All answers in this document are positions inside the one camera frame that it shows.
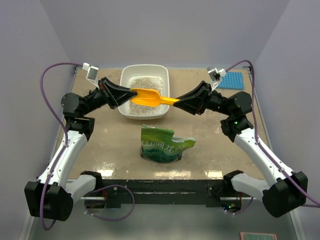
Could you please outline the orange plastic scoop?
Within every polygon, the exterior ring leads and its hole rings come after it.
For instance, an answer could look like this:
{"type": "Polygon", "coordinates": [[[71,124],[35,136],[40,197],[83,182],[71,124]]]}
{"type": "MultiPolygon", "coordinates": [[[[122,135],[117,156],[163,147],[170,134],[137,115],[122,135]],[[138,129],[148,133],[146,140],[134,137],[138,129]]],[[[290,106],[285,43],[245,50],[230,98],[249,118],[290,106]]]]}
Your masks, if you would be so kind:
{"type": "Polygon", "coordinates": [[[131,88],[131,90],[134,92],[137,92],[137,96],[133,97],[131,101],[134,104],[141,105],[141,106],[147,106],[147,107],[157,107],[159,105],[172,106],[175,102],[179,101],[177,98],[162,96],[158,91],[154,89],[131,88]]]}

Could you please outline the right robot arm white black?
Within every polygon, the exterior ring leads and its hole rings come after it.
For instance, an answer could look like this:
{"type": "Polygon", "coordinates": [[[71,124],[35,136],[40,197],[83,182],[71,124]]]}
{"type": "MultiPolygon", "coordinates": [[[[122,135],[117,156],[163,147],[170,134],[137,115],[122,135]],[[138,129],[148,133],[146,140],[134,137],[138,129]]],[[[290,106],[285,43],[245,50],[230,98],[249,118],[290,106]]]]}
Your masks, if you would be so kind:
{"type": "Polygon", "coordinates": [[[247,92],[240,91],[230,97],[224,97],[212,90],[202,81],[194,90],[178,97],[173,104],[192,115],[201,115],[211,110],[226,115],[221,120],[221,129],[233,143],[241,148],[258,167],[263,180],[248,176],[235,170],[223,179],[223,192],[230,197],[238,192],[261,201],[275,218],[303,206],[308,188],[308,178],[302,172],[295,172],[280,160],[256,134],[254,126],[247,118],[252,111],[252,98],[247,92]]]}

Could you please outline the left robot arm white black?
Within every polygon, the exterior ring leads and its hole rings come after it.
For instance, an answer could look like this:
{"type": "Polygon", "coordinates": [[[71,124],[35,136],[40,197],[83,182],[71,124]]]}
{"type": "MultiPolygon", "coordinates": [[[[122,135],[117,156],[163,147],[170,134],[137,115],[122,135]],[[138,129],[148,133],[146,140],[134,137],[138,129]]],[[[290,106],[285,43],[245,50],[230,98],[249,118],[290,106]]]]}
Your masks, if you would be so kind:
{"type": "Polygon", "coordinates": [[[31,216],[66,221],[78,200],[88,193],[99,196],[103,192],[102,175],[98,172],[84,171],[75,181],[68,183],[76,158],[94,131],[95,119],[87,117],[87,114],[105,105],[114,110],[135,96],[136,91],[104,77],[86,96],[69,92],[62,97],[61,106],[66,121],[62,125],[62,141],[46,170],[24,188],[31,216]]]}

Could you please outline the green litter bag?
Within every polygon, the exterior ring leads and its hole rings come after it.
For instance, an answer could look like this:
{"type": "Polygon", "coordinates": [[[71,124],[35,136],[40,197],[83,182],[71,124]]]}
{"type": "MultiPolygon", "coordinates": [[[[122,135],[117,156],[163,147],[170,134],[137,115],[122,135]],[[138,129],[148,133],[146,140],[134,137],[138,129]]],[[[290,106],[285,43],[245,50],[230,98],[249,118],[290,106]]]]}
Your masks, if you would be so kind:
{"type": "Polygon", "coordinates": [[[193,137],[177,137],[171,129],[149,127],[145,124],[141,127],[140,141],[140,156],[161,164],[180,161],[183,152],[196,143],[193,137]]]}

